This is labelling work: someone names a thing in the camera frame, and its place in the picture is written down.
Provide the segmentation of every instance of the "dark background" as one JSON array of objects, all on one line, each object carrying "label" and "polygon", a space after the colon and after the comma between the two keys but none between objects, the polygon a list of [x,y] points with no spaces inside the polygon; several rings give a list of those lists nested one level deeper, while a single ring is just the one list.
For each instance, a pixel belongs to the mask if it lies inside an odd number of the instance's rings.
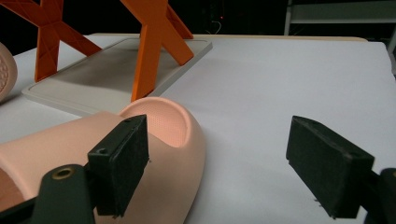
[{"label": "dark background", "polygon": [[[359,0],[293,2],[353,1]],[[194,34],[283,35],[287,0],[169,0],[169,5]],[[64,21],[83,35],[139,33],[141,27],[118,0],[64,0]],[[2,6],[0,27],[0,42],[14,55],[35,48],[37,28]],[[382,40],[391,36],[393,28],[394,24],[293,24],[290,34],[359,36]]]}]

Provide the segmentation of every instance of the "brass screw hole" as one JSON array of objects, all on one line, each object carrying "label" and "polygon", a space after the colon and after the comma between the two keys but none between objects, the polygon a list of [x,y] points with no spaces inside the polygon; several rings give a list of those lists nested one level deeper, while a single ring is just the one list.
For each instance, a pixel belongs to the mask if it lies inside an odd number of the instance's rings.
[{"label": "brass screw hole", "polygon": [[75,172],[72,167],[65,167],[52,174],[52,179],[61,180],[70,177]]}]

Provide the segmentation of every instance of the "white table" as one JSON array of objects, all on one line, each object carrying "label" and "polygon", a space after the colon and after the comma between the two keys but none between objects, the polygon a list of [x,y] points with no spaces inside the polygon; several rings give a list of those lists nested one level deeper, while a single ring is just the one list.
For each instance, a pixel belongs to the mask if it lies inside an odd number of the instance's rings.
[{"label": "white table", "polygon": [[[104,47],[125,36],[92,35]],[[213,38],[213,49],[163,93],[207,138],[187,223],[334,223],[286,160],[291,116],[315,119],[396,167],[396,84],[381,43]],[[83,56],[61,45],[60,67]],[[77,119],[29,101],[35,50],[15,56],[17,85],[0,105],[0,143]],[[362,223],[337,219],[336,223]]]}]

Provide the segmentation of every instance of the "orange stand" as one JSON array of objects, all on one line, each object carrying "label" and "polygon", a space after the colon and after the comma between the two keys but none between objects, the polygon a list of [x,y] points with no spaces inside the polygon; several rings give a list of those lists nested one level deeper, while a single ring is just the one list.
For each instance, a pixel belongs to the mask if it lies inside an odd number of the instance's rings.
[{"label": "orange stand", "polygon": [[[155,88],[161,47],[179,65],[193,57],[183,38],[192,39],[189,29],[167,0],[121,0],[142,23],[131,102],[145,97]],[[90,56],[101,50],[90,40],[62,21],[64,0],[0,0],[0,5],[38,27],[35,81],[57,72],[60,40]]]},{"label": "orange stand", "polygon": [[164,47],[179,65],[194,55],[181,36],[192,38],[167,0],[121,0],[142,23],[140,46],[131,101],[145,97],[155,88],[161,47]]},{"label": "orange stand", "polygon": [[101,50],[90,40],[62,21],[64,0],[0,0],[8,8],[38,27],[35,81],[57,72],[60,40],[90,56]]}]

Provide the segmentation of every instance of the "transparent acrylic plate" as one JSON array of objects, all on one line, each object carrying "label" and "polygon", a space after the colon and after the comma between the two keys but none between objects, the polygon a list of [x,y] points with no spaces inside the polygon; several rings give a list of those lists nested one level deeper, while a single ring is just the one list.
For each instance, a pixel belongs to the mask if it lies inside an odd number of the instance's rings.
[{"label": "transparent acrylic plate", "polygon": [[[104,110],[118,113],[131,101],[139,43],[139,38],[123,39],[22,92],[30,100],[79,116]],[[162,49],[156,87],[150,96],[163,93],[212,49],[212,43],[202,39],[186,43],[194,57],[183,66]]]}]

